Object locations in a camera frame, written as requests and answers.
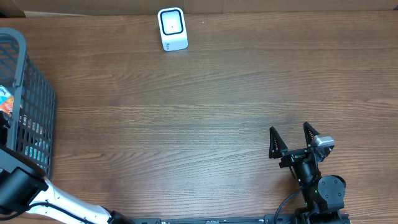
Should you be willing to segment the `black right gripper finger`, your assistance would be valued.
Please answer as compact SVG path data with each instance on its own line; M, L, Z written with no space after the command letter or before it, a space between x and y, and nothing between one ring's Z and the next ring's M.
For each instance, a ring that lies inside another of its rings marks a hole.
M305 140L307 146L318 146L317 143L317 136L320 134L318 131L316 131L309 122L304 122L303 124L303 130L305 134Z
M280 137L275 127L269 128L270 132L270 146L269 146L269 158L278 159L284 156L284 153L288 151L288 147Z

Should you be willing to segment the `orange tissue pack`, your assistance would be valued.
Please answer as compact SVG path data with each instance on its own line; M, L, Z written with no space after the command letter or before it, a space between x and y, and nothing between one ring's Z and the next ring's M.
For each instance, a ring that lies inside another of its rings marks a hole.
M1 85L0 87L0 104L1 111L8 115L11 115L14 107L14 96L8 91L8 89Z

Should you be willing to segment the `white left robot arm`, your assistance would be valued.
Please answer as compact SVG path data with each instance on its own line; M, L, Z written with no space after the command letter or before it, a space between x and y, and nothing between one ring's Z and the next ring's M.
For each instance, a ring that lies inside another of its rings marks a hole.
M1 147L1 220L23 213L43 215L62 223L133 224L117 211L86 203L54 186L28 158Z

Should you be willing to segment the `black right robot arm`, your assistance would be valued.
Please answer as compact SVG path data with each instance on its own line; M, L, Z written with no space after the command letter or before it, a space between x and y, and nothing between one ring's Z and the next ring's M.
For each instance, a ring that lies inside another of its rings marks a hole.
M320 134L310 123L303 124L306 147L289 150L275 127L269 128L269 158L280 159L279 167L288 167L299 188L278 206L272 215L264 216L264 223L350 223L345 207L346 182L338 175L322 176L319 163L323 162L335 146L328 134ZM301 193L305 206L293 214L281 215L283 206Z

